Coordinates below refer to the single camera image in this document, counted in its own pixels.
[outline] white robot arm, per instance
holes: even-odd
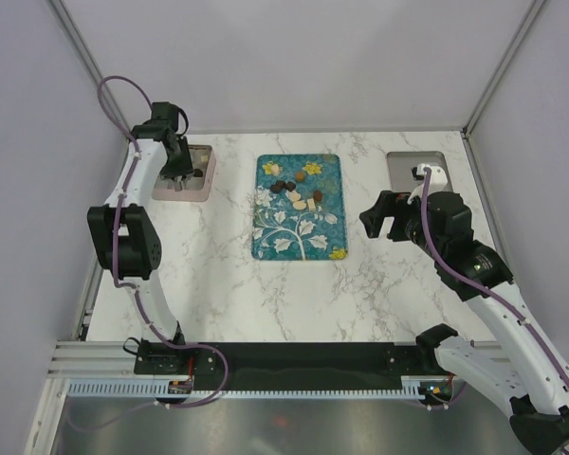
[[[159,176],[180,179],[193,173],[187,139],[175,134],[178,111],[179,108],[169,102],[153,103],[152,118],[132,131],[138,150],[133,143],[129,144],[116,188],[103,206],[88,211],[87,222],[100,265],[112,273],[114,226],[119,227],[115,282],[126,280],[129,283],[124,287],[137,311],[135,294],[139,292],[147,318],[159,333],[168,340],[183,342],[157,272],[162,258],[160,239],[145,210]],[[142,337],[151,342],[159,341],[147,326]]]
[[[431,175],[436,176],[434,188]],[[438,366],[493,402],[531,453],[553,453],[569,444],[569,364],[531,315],[499,255],[473,239],[471,212],[460,195],[440,191],[447,185],[444,171],[420,164],[413,176],[427,180],[421,190],[382,191],[376,204],[360,215],[367,235],[378,237],[384,218],[394,217],[388,238],[412,241],[435,259],[442,282],[486,324],[512,369],[478,353],[444,324],[420,335],[418,344],[433,350]]]

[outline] marble tabletop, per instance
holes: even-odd
[[[386,154],[440,151],[451,183],[472,209],[478,240],[492,246],[459,133],[303,133],[190,136],[217,158],[205,203],[152,201],[164,294],[189,341],[412,341],[446,322],[460,335],[492,340],[486,326],[443,285],[411,243],[369,240],[358,215],[390,188]],[[265,262],[251,257],[256,160],[263,154],[340,157],[348,257]],[[141,327],[124,290],[101,281],[88,340],[125,340]]]

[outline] metal plate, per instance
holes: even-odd
[[[422,163],[437,164],[443,168],[449,180],[444,191],[453,191],[447,160],[441,152],[389,152],[386,155],[386,161],[388,163],[392,191],[413,191],[417,186],[417,182],[413,180],[411,169]]]
[[[143,399],[69,398],[83,427]],[[218,400],[150,407],[90,434],[63,427],[67,455],[527,455],[505,416],[469,389],[447,411],[393,400]]]

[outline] gray wall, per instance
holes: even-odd
[[[64,2],[104,74],[180,103],[197,133],[462,127],[531,3]]]
[[[45,2],[0,0],[0,454],[23,450],[122,151]]]
[[[569,360],[569,0],[550,2],[472,143],[523,296]]]

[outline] floral pattern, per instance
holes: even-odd
[[[266,164],[262,165],[262,168],[264,168],[264,172],[266,173],[266,175],[272,175],[272,166],[274,166],[274,161],[268,161]]]
[[[309,173],[310,175],[314,175],[316,173],[322,173],[322,166],[318,163],[310,163],[309,161],[305,163],[305,166],[302,167],[304,171]]]
[[[294,181],[303,169],[307,177],[297,183],[302,200],[314,190],[325,196],[316,211],[295,210],[288,191],[271,192],[276,177],[267,169],[278,164],[285,170],[279,179]],[[267,261],[340,260],[347,255],[345,212],[341,191],[340,161],[336,155],[262,155],[258,158],[252,254]]]

